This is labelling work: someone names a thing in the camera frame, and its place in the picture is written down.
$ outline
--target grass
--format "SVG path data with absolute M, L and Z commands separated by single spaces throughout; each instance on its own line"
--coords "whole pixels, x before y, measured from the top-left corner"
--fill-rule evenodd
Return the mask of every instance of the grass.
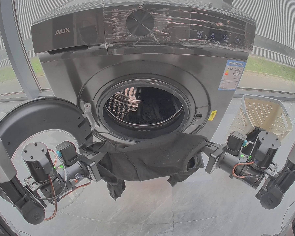
M 44 75 L 44 71 L 38 57 L 32 58 L 30 62 L 32 64 L 32 68 L 36 76 Z M 0 67 L 0 82 L 6 81 L 6 80 L 12 80 L 15 78 L 16 78 L 16 75 L 12 69 L 12 66 Z
M 245 71 L 265 73 L 295 81 L 295 68 L 265 58 L 249 56 Z

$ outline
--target black garment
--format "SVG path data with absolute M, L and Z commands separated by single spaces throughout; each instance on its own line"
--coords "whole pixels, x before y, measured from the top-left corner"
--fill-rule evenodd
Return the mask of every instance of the black garment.
M 257 136 L 259 135 L 259 133 L 261 131 L 265 131 L 265 129 L 258 128 L 258 127 L 255 126 L 255 129 L 251 133 L 246 134 L 246 136 L 247 136 L 246 140 L 250 141 L 250 142 L 255 142 Z M 242 153 L 244 153 L 245 155 L 250 155 L 251 152 L 252 152 L 253 146 L 254 146 L 253 144 L 248 144 L 246 147 L 244 147 L 242 149 Z
M 170 176 L 168 182 L 172 186 L 184 181 L 204 167 L 200 150 L 207 144 L 204 136 L 173 132 L 129 146 L 103 141 L 84 143 L 80 148 L 88 155 L 107 152 L 98 163 L 98 170 L 116 200 L 126 188 L 124 180 Z

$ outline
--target qr code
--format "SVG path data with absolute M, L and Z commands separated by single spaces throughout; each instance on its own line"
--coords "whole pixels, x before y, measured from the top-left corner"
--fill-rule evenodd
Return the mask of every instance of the qr code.
M 242 74 L 242 68 L 235 68 L 233 71 L 233 76 L 240 76 Z

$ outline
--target laundry basket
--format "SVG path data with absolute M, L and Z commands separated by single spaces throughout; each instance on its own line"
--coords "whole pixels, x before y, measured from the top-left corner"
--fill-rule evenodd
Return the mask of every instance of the laundry basket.
M 281 101 L 263 96 L 244 95 L 227 137 L 233 131 L 248 134 L 255 126 L 275 133 L 280 140 L 292 130 L 292 122 Z

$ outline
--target floor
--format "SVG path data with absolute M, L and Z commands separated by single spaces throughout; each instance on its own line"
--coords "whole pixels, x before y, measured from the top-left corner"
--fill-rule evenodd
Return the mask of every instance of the floor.
M 16 104 L 0 103 L 0 118 Z M 294 128 L 282 141 L 275 156 L 275 162 L 280 167 L 295 140 L 295 103 L 283 104 Z M 232 100 L 212 141 L 224 141 L 239 105 L 240 99 Z M 48 143 L 55 142 L 55 137 L 52 139 Z M 15 164 L 25 167 L 17 159 Z M 68 203 L 67 207 L 63 205 L 65 208 L 53 220 L 37 226 L 24 222 L 18 211 L 1 198 L 0 211 L 18 230 L 32 236 L 261 236 L 279 233 L 283 215 L 295 200 L 294 183 L 277 208 L 265 210 L 254 197 L 257 190 L 239 180 L 230 179 L 221 170 L 208 175 L 200 169 L 175 187 L 171 187 L 166 180 L 126 182 L 126 190 L 117 201 L 110 198 L 103 181 L 93 183 L 74 202 Z M 287 211 L 284 223 L 294 210 L 295 203 Z

